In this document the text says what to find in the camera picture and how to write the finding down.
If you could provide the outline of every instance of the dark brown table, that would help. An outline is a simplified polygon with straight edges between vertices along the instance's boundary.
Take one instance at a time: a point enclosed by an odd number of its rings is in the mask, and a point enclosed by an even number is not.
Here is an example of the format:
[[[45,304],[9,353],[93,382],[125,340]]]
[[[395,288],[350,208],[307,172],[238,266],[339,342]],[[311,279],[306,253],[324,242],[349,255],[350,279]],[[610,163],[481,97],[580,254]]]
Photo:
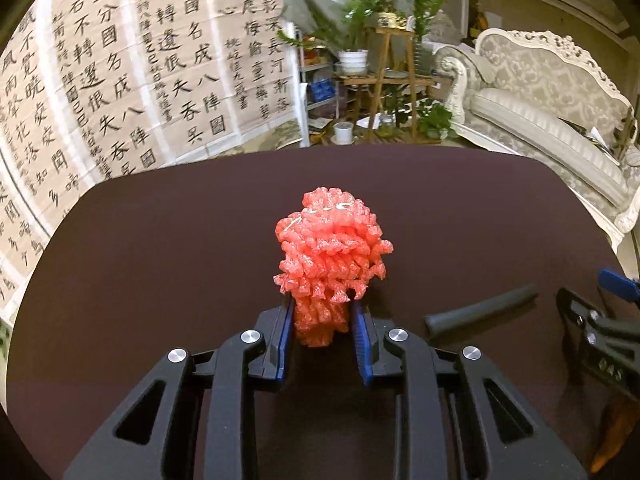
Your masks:
[[[585,463],[610,394],[568,384],[561,286],[602,306],[596,275],[622,271],[574,194],[528,158],[441,146],[257,153],[100,184],[69,213],[15,326],[8,413],[54,479],[171,348],[217,348],[278,302],[276,222],[304,192],[341,187],[395,246],[374,287],[399,325],[535,282],[535,309],[473,342]],[[638,315],[617,303],[622,316]],[[288,386],[257,396],[262,478],[392,477],[393,399],[360,381],[348,336],[298,349]]]

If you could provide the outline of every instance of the metal screw cap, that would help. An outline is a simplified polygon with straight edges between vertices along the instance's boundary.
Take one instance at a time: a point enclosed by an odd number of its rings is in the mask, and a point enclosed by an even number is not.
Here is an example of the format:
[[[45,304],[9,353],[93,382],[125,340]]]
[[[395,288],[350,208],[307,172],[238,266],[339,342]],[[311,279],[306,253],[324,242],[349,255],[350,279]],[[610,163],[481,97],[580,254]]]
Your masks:
[[[392,328],[389,330],[389,339],[391,339],[391,341],[400,343],[406,341],[408,337],[409,335],[404,328]]]
[[[187,351],[183,348],[175,348],[169,352],[167,356],[172,363],[180,363],[187,357]]]
[[[478,361],[482,357],[482,352],[475,346],[465,346],[462,349],[462,355],[470,361]]]
[[[240,339],[245,343],[255,343],[261,338],[260,332],[257,330],[245,330],[242,332]]]

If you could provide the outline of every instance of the black rubber handle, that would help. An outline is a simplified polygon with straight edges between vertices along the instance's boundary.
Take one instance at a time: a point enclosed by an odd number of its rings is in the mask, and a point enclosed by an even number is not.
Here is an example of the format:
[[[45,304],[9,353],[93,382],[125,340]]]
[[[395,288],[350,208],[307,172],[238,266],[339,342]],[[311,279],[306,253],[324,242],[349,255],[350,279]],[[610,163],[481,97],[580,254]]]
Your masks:
[[[490,300],[484,300],[456,310],[450,310],[441,314],[424,316],[424,322],[429,331],[429,339],[441,336],[444,333],[467,327],[490,316],[500,314],[523,306],[533,301],[538,296],[536,286],[530,283],[527,286],[516,288]]]

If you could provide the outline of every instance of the white bucket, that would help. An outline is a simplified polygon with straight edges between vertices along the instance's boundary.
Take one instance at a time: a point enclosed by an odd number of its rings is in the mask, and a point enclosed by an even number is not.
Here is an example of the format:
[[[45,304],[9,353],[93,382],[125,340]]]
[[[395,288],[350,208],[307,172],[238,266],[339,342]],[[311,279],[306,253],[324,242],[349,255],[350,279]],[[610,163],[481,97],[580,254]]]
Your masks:
[[[335,123],[334,134],[335,144],[351,144],[353,142],[353,124]]]
[[[369,72],[369,66],[366,63],[364,65],[343,65],[338,63],[337,65],[343,75],[367,75]]]
[[[367,64],[368,50],[356,50],[355,52],[338,52],[341,65],[363,66]]]

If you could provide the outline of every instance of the white ornate sofa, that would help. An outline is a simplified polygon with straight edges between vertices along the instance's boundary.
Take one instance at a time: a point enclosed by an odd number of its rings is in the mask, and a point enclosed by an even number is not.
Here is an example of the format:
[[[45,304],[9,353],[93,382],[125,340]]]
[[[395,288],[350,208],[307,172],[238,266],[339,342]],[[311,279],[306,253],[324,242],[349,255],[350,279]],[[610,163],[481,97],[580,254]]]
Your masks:
[[[494,152],[535,158],[558,174],[609,237],[613,250],[638,220],[640,150],[620,167],[560,119],[594,126],[610,147],[631,106],[591,55],[552,32],[492,28],[476,53],[444,46],[436,69],[454,77],[446,105],[461,137]]]

